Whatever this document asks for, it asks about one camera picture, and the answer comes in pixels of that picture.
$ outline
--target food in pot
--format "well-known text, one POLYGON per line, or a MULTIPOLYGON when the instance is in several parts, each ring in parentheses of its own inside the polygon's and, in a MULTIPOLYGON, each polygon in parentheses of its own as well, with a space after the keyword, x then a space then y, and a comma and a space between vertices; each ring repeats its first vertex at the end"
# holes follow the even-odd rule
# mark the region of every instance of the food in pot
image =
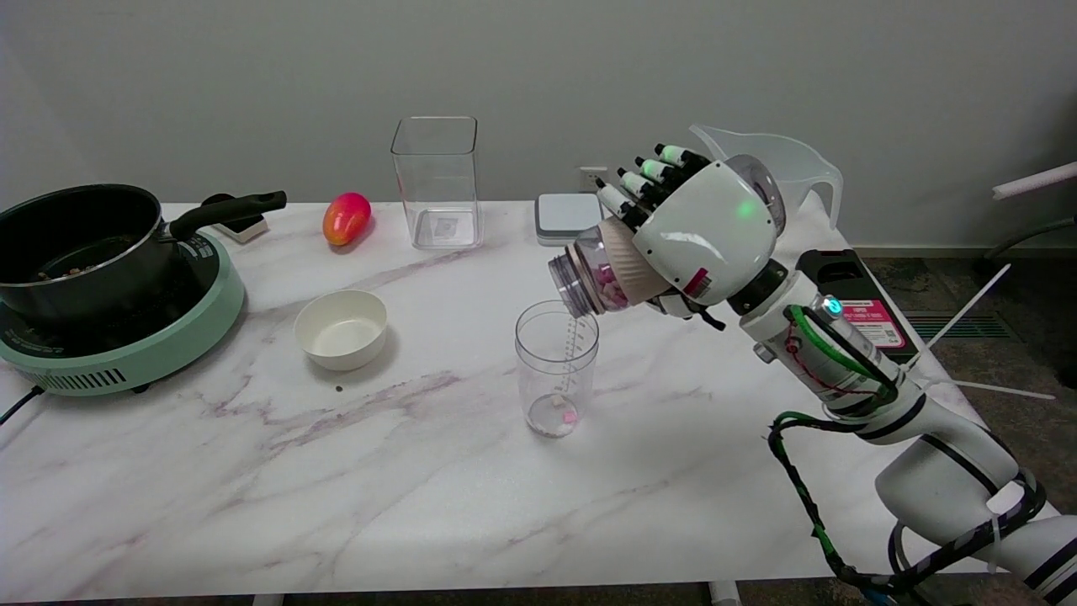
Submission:
MULTIPOLYGON (((74 274, 81 273, 83 271, 88 271, 88 270, 93 269, 97 265, 86 265, 85 267, 72 267, 72 268, 68 269, 67 271, 65 271, 64 276, 74 276, 74 274)), ((53 278, 48 277, 48 273, 46 273, 44 271, 38 271, 38 277, 41 278, 41 279, 43 279, 43 280, 51 280, 51 279, 53 279, 53 278)))

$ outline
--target pink candy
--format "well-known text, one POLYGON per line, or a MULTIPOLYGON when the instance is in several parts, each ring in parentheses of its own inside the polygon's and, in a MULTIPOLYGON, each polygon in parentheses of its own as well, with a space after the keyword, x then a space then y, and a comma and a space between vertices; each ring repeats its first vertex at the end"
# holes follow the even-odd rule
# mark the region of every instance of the pink candy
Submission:
POLYGON ((628 308, 628 297, 625 296, 620 284, 617 283, 617 277, 613 272, 613 267, 610 265, 600 265, 592 273, 595 282, 599 286, 599 296, 609 305, 607 310, 624 310, 628 308))

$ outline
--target white tabletop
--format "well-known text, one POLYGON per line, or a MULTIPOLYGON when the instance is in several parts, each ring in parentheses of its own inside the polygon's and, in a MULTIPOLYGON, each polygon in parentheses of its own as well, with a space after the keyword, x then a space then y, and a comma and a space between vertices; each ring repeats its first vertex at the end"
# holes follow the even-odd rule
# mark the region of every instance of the white tabletop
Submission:
MULTIPOLYGON (((556 296, 531 203, 485 202, 486 242, 457 252, 411 248, 392 203, 338 253, 323 210, 292 205, 228 241, 247 311, 194 366, 137 396, 42 396, 0 428, 0 600, 829 575, 761 438, 819 404, 756 360, 726 307, 724 334, 603 316, 592 408, 545 440, 522 421, 513 349, 519 312, 556 296), (346 286, 386 301, 391 335, 334 375, 292 322, 346 286)), ((844 245, 813 196, 775 256, 844 245)), ((921 369, 942 375, 932 356, 921 369)), ((29 387, 0 366, 0 401, 29 387)), ((976 419, 956 390, 933 395, 976 419)), ((787 449, 847 562, 889 570, 872 481, 904 447, 802 431, 787 449)))

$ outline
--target pot handle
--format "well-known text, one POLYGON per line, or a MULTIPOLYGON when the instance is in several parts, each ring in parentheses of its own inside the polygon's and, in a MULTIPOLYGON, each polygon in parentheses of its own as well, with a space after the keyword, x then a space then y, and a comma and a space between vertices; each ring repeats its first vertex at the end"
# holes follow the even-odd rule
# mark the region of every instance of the pot handle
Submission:
POLYGON ((251 194, 235 199, 226 199, 215 203, 207 203, 188 210, 179 219, 166 223, 162 232, 165 240, 191 239, 199 227, 213 223, 227 223, 240 219, 250 219, 270 210, 280 210, 288 203, 288 194, 272 192, 268 194, 251 194))

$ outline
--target table leg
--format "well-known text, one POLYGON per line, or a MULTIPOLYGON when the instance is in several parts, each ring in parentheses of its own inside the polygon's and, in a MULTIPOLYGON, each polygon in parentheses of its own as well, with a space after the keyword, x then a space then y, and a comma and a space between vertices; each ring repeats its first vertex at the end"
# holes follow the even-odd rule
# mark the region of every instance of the table leg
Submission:
POLYGON ((282 606, 283 604, 283 593, 260 593, 251 602, 251 606, 282 606))
POLYGON ((711 593, 711 604, 714 606, 741 606, 737 581, 711 581, 707 589, 711 593))

